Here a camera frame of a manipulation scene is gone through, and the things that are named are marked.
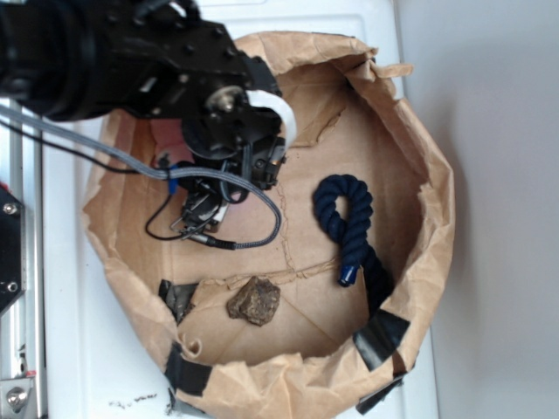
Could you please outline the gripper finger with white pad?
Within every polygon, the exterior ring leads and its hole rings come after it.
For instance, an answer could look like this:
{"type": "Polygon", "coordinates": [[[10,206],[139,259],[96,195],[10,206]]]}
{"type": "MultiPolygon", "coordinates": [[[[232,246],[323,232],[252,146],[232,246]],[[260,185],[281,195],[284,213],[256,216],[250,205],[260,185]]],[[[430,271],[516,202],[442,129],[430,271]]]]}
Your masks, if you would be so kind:
{"type": "Polygon", "coordinates": [[[298,128],[293,109],[280,96],[264,90],[247,90],[248,102],[253,107],[263,107],[274,111],[284,126],[286,149],[296,140],[298,128]]]}

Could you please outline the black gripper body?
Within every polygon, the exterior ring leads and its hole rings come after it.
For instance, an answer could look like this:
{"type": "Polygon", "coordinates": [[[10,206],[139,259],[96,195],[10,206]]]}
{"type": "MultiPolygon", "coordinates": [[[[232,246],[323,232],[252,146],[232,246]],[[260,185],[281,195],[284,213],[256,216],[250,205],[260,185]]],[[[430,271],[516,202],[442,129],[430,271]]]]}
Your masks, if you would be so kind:
{"type": "Polygon", "coordinates": [[[248,99],[258,87],[278,93],[266,64],[239,51],[223,24],[202,19],[195,2],[179,5],[94,2],[101,64],[95,109],[180,120],[187,146],[204,159],[232,158],[246,146],[276,155],[280,117],[248,99]]]}

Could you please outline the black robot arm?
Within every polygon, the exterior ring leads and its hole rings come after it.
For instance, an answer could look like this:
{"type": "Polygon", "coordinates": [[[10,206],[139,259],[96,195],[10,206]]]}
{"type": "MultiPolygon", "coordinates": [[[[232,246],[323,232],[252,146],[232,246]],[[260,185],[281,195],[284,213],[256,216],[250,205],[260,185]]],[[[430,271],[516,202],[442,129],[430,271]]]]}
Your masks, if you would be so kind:
{"type": "Polygon", "coordinates": [[[209,160],[247,143],[286,150],[297,134],[266,62],[194,1],[2,3],[1,94],[54,121],[179,120],[209,160]]]}

